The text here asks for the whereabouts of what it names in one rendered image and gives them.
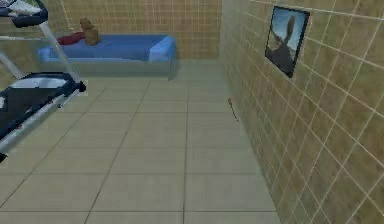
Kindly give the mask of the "brown teddy bear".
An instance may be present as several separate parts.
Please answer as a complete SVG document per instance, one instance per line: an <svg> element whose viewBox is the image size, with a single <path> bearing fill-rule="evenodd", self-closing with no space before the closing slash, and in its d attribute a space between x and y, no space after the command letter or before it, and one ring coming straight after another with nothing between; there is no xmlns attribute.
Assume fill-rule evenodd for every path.
<svg viewBox="0 0 384 224"><path fill-rule="evenodd" d="M84 39L87 45L95 46L101 41L98 30L88 18L80 20L80 26L84 34Z"/></svg>

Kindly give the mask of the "thin brown stick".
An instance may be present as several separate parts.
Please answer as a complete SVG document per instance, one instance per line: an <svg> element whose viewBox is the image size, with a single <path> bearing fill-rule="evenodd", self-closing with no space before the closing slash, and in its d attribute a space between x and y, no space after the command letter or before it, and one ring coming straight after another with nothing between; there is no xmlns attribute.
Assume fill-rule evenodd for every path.
<svg viewBox="0 0 384 224"><path fill-rule="evenodd" d="M233 103L232 103L232 99L231 99L231 98L228 98L227 101L228 101L228 104L229 104L229 106L230 106L230 108L231 108L231 111L232 111L232 114L233 114L235 120L239 123L240 121L239 121L239 119L238 119L238 117L237 117L237 115L236 115L236 113L235 113L234 106L233 106Z"/></svg>

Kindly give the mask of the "black framed wall picture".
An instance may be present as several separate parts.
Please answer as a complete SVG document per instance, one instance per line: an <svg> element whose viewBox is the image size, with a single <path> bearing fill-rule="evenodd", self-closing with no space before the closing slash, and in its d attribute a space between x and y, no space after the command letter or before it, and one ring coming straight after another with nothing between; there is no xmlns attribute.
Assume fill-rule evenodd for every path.
<svg viewBox="0 0 384 224"><path fill-rule="evenodd" d="M292 78L307 29L310 12L274 6L270 21L265 57Z"/></svg>

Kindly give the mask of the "black and grey treadmill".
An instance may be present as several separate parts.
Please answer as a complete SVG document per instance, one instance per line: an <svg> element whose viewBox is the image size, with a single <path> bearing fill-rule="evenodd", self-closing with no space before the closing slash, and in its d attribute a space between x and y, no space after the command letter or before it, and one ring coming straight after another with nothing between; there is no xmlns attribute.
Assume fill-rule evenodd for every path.
<svg viewBox="0 0 384 224"><path fill-rule="evenodd" d="M0 17L10 18L17 28L38 26L66 70L25 74L0 52L0 62L16 78L0 91L0 163L8 157L13 142L29 127L52 108L63 107L72 97L86 90L48 26L48 9L41 0L34 1L35 5L25 0L0 0Z"/></svg>

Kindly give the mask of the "red cushion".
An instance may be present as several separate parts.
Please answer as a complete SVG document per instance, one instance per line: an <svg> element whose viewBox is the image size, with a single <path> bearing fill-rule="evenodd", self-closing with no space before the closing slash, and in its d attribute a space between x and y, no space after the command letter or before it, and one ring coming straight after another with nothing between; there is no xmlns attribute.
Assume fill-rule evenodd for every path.
<svg viewBox="0 0 384 224"><path fill-rule="evenodd" d="M60 45L72 45L72 44L78 43L83 38L84 38L83 32L75 32L75 33L72 33L71 35L62 36L58 38L57 41Z"/></svg>

